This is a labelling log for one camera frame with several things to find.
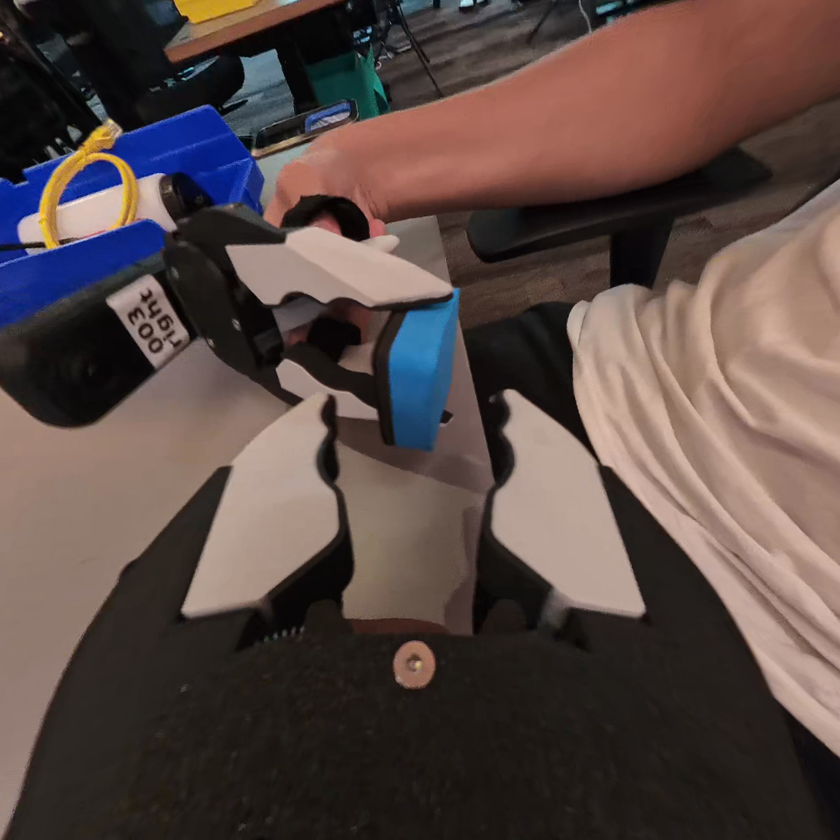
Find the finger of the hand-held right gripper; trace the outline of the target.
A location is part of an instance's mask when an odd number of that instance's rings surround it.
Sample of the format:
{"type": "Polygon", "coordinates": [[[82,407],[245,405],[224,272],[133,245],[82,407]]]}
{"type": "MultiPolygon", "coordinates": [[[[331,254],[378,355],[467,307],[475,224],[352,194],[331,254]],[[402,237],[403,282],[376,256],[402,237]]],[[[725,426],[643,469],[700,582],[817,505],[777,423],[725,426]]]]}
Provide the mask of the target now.
{"type": "Polygon", "coordinates": [[[310,344],[297,344],[277,367],[281,387],[301,399],[333,396],[340,418],[378,422],[385,402],[395,397],[396,411],[416,423],[451,424],[448,408],[455,346],[428,350],[423,345],[393,345],[372,350],[369,371],[329,362],[310,344]]]}
{"type": "Polygon", "coordinates": [[[269,308],[300,296],[322,305],[349,300],[370,310],[450,299],[447,282],[396,254],[400,243],[393,234],[357,242],[304,227],[282,243],[228,245],[226,251],[237,278],[269,308]]]}

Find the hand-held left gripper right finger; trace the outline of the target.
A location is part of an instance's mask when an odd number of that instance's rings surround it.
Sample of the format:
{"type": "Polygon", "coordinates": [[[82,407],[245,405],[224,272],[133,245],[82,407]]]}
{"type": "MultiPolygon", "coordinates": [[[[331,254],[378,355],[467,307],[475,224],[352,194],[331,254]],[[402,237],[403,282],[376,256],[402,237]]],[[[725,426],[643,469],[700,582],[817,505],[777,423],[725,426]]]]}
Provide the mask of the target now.
{"type": "Polygon", "coordinates": [[[645,603],[595,457],[513,390],[490,401],[494,483],[476,555],[474,627],[510,602],[525,627],[572,611],[639,620],[645,603]]]}

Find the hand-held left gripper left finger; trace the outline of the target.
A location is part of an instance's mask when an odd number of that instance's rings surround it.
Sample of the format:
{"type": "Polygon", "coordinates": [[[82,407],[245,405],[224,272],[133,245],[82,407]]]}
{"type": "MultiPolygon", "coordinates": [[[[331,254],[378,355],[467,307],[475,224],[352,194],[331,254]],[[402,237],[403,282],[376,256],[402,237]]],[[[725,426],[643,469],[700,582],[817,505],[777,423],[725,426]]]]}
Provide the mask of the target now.
{"type": "Polygon", "coordinates": [[[337,410],[317,394],[254,438],[229,467],[182,604],[187,619],[252,610],[272,625],[303,625],[309,607],[343,607],[354,575],[337,485],[337,410]]]}

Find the blue whiteboard eraser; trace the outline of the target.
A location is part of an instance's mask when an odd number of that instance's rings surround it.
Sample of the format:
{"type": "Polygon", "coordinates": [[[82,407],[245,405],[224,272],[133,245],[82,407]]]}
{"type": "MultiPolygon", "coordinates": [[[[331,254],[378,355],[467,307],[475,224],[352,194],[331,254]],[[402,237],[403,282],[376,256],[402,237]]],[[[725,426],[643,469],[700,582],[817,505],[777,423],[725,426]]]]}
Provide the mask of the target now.
{"type": "Polygon", "coordinates": [[[432,452],[452,382],[459,292],[390,313],[374,346],[373,380],[386,445],[432,452]]]}

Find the blue bin with tag sticker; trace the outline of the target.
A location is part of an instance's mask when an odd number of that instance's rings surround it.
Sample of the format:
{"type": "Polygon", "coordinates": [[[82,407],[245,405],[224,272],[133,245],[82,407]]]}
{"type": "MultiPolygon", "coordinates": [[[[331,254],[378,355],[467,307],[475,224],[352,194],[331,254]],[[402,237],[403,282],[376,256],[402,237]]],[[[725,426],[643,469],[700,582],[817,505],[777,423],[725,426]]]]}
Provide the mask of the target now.
{"type": "MultiPolygon", "coordinates": [[[[183,173],[213,204],[241,203],[261,212],[265,178],[256,160],[212,108],[205,106],[125,133],[112,150],[138,178],[183,173]]],[[[44,188],[62,159],[24,171],[23,181],[1,182],[2,244],[18,243],[18,223],[37,212],[44,188]]],[[[164,246],[162,226],[137,221],[75,245],[27,255],[2,254],[1,326],[20,322],[61,298],[156,255],[164,246]]]]}

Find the person's right hand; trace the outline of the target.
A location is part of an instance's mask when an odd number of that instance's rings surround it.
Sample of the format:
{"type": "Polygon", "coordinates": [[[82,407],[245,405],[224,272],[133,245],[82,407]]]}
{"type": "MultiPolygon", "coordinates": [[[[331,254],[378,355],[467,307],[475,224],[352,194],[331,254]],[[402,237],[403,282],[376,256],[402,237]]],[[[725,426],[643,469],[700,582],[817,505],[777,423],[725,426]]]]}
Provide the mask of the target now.
{"type": "Polygon", "coordinates": [[[264,219],[276,227],[302,198],[332,196],[349,200],[367,217],[369,237],[387,232],[381,214],[387,211],[380,177],[354,152],[318,141],[278,171],[264,219]]]}

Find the blue white packet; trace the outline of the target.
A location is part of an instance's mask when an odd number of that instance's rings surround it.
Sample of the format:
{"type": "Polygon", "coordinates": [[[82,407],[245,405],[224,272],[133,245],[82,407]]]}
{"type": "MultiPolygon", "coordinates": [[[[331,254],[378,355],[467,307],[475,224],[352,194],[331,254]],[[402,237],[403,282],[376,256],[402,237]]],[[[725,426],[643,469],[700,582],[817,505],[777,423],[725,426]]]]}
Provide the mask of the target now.
{"type": "Polygon", "coordinates": [[[251,144],[251,155],[256,160],[308,144],[319,136],[359,118],[356,102],[352,99],[336,101],[311,111],[273,122],[256,132],[251,144]]]}

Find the person's white shirt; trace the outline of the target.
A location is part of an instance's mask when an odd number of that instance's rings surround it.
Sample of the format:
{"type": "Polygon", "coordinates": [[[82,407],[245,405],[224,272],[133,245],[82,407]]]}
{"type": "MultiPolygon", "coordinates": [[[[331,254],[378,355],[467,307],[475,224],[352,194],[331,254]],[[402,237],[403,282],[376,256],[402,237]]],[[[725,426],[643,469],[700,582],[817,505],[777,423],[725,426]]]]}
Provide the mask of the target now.
{"type": "Polygon", "coordinates": [[[574,306],[591,445],[706,576],[777,701],[839,750],[839,185],[696,285],[574,306]]]}

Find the green bin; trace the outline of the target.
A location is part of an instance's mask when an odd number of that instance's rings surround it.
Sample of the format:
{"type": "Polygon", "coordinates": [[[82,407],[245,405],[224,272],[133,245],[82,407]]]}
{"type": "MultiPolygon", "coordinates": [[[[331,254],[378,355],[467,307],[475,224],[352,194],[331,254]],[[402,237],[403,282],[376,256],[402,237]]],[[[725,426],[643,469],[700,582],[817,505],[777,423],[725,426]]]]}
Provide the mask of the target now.
{"type": "Polygon", "coordinates": [[[391,111],[371,50],[363,54],[352,50],[304,68],[320,107],[351,100],[360,120],[374,119],[391,111]]]}

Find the white bottle black cap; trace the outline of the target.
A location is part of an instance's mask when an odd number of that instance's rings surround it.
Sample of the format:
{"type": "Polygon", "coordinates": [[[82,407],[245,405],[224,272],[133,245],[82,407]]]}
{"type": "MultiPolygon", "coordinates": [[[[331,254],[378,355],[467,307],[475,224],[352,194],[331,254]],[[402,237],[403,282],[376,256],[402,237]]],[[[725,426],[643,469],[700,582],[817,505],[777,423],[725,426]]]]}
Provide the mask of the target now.
{"type": "MultiPolygon", "coordinates": [[[[198,211],[212,207],[212,197],[184,173],[156,173],[138,181],[139,201],[134,220],[151,221],[165,232],[198,211]]],[[[104,234],[116,227],[122,205],[120,185],[90,193],[72,201],[59,202],[56,224],[62,245],[104,234]]],[[[31,254],[44,248],[39,215],[32,213],[16,226],[17,241],[31,254]]]]}

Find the wooden table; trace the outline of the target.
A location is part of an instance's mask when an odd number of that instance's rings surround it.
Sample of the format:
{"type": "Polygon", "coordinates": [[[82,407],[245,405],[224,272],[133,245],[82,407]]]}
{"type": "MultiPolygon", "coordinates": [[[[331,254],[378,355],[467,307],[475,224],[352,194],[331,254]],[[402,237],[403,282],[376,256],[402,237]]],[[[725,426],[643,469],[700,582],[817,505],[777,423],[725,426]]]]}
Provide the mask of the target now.
{"type": "Polygon", "coordinates": [[[261,35],[323,9],[346,5],[342,1],[260,1],[202,23],[186,23],[164,47],[174,64],[214,54],[252,36],[261,35]]]}

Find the yellow bin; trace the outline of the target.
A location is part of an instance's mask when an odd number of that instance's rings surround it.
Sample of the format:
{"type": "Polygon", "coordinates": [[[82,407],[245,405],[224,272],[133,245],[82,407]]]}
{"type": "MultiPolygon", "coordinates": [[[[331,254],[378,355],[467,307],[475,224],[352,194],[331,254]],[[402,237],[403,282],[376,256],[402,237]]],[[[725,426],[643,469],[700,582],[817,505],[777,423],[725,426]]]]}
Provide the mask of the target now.
{"type": "Polygon", "coordinates": [[[194,25],[235,14],[255,6],[259,1],[251,0],[176,0],[173,1],[178,14],[194,25]]]}

